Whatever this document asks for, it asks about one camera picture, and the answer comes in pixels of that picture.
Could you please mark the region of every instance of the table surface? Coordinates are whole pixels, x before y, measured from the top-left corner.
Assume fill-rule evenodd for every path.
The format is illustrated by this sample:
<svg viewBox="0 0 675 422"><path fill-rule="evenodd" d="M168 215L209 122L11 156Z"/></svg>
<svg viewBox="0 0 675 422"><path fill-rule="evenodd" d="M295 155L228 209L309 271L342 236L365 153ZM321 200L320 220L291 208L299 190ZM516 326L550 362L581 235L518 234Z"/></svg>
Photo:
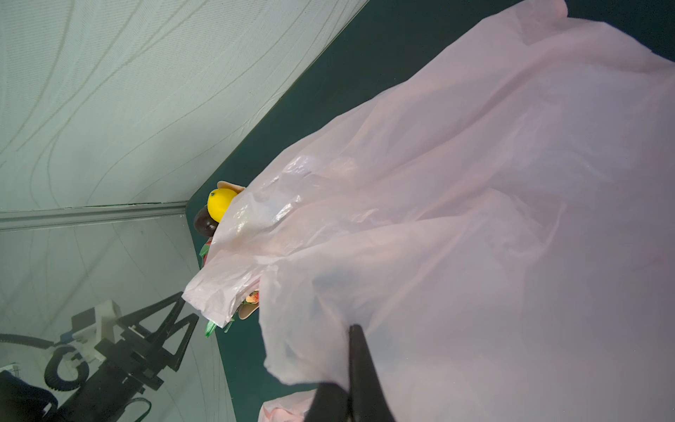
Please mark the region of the table surface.
<svg viewBox="0 0 675 422"><path fill-rule="evenodd" d="M312 66L225 159L187 206L188 221L218 180L247 186L282 150L335 116L420 70L481 19L515 0L370 0ZM569 16L600 20L675 59L675 2L568 0ZM206 239L190 227L195 251ZM265 347L254 313L217 331L225 376L239 422L257 420L262 403L312 385L285 386L263 367Z"/></svg>

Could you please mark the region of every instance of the white wall panel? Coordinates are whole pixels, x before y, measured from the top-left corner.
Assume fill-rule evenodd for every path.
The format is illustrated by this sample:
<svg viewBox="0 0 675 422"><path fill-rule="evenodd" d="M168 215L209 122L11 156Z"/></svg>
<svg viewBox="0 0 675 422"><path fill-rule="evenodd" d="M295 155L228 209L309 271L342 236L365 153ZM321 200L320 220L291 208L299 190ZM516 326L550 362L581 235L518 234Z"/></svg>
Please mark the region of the white wall panel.
<svg viewBox="0 0 675 422"><path fill-rule="evenodd" d="M189 199L366 0L0 0L0 211Z"/></svg>
<svg viewBox="0 0 675 422"><path fill-rule="evenodd" d="M79 312L107 299L123 314L135 311L183 290L197 271L185 215L0 232L0 332L56 341ZM189 312L186 305L183 315ZM218 345L204 337L205 327L202 318L180 370L165 369L164 385L146 389L153 410L145 421L234 422ZM49 357L0 344L0 367L16 362L22 379L42 388ZM55 396L62 403L69 393ZM121 421L144 407L130 406Z"/></svg>

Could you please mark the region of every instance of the plastic bag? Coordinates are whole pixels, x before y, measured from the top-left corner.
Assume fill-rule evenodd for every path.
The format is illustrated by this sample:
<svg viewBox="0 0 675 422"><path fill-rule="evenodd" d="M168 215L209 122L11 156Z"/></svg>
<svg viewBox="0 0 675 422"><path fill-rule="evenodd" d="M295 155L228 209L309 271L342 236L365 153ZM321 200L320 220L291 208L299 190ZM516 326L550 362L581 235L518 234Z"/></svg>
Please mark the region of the plastic bag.
<svg viewBox="0 0 675 422"><path fill-rule="evenodd" d="M399 422L672 420L674 139L672 62L524 1L285 150L184 297L259 286L288 384L361 324Z"/></svg>
<svg viewBox="0 0 675 422"><path fill-rule="evenodd" d="M264 402L258 422L302 422L316 393L316 390L301 391Z"/></svg>

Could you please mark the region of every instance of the green plastic item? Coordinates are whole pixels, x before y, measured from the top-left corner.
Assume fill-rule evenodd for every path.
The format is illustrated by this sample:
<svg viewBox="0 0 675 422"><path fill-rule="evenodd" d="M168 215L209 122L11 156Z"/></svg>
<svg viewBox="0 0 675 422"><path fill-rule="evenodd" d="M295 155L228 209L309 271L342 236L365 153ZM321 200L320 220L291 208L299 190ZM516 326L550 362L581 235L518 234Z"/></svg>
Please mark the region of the green plastic item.
<svg viewBox="0 0 675 422"><path fill-rule="evenodd" d="M209 253L210 247L210 244L204 243L204 246L202 246L202 249L199 251L199 256L203 258L207 253Z"/></svg>
<svg viewBox="0 0 675 422"><path fill-rule="evenodd" d="M232 326L233 322L234 322L234 318L230 319L230 321L227 323L227 325L225 326L225 329L223 331L228 332L230 330L230 327Z"/></svg>
<svg viewBox="0 0 675 422"><path fill-rule="evenodd" d="M218 326L218 325L215 325L215 322L209 321L209 323L207 324L207 330L206 330L206 332L204 333L204 335L205 335L206 337L209 337L211 334L213 334L213 332L215 331L215 328L216 328L217 326Z"/></svg>

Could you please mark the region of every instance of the lemon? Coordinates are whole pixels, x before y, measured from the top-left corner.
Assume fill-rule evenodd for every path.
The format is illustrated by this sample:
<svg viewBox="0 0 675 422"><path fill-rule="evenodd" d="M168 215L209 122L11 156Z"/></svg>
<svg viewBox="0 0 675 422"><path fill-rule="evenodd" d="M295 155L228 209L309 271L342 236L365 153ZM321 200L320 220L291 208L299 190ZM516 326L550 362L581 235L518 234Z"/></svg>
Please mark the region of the lemon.
<svg viewBox="0 0 675 422"><path fill-rule="evenodd" d="M220 223L235 196L237 196L237 192L232 189L212 190L207 201L207 209L211 218Z"/></svg>

